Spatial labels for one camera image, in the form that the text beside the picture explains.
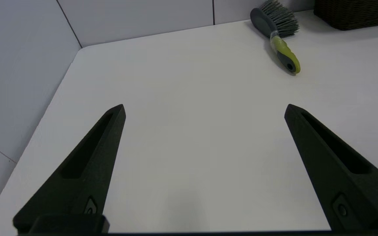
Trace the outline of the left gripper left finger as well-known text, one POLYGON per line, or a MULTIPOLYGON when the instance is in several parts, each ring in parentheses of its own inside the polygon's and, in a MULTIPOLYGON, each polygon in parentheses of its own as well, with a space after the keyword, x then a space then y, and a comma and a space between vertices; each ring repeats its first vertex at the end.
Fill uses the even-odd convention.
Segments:
POLYGON ((107 110, 14 216, 19 234, 101 234, 103 210, 126 120, 122 104, 107 110))

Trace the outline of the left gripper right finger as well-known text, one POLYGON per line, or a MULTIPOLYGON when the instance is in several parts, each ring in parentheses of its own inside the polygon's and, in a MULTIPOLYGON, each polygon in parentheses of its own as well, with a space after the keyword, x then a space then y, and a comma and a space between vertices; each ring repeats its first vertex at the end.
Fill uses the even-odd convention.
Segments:
POLYGON ((305 109, 284 119, 331 231, 378 234, 378 168, 305 109))

